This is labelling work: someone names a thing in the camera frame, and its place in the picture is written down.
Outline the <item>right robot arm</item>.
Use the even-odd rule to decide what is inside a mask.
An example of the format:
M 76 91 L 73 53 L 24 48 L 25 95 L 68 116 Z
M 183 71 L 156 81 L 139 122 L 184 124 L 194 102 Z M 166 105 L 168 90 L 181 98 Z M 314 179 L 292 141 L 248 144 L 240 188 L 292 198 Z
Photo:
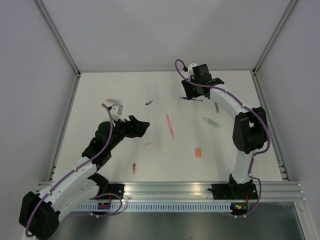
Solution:
M 212 77 L 206 64 L 192 63 L 182 69 L 188 74 L 181 82 L 188 100 L 204 96 L 233 118 L 232 141 L 237 149 L 234 169 L 228 183 L 214 183 L 208 191 L 214 200 L 258 199 L 251 170 L 258 151 L 270 145 L 266 111 L 262 107 L 247 106 L 224 81 Z

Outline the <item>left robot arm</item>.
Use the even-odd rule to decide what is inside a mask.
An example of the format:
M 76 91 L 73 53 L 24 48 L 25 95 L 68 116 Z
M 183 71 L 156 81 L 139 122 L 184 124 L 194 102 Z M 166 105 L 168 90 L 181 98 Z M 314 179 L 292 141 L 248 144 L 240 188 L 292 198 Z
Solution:
M 88 147 L 65 175 L 40 192 L 30 191 L 23 197 L 18 221 L 26 237 L 47 240 L 76 207 L 94 197 L 104 199 L 109 181 L 98 171 L 124 138 L 141 138 L 149 126 L 132 115 L 100 123 Z

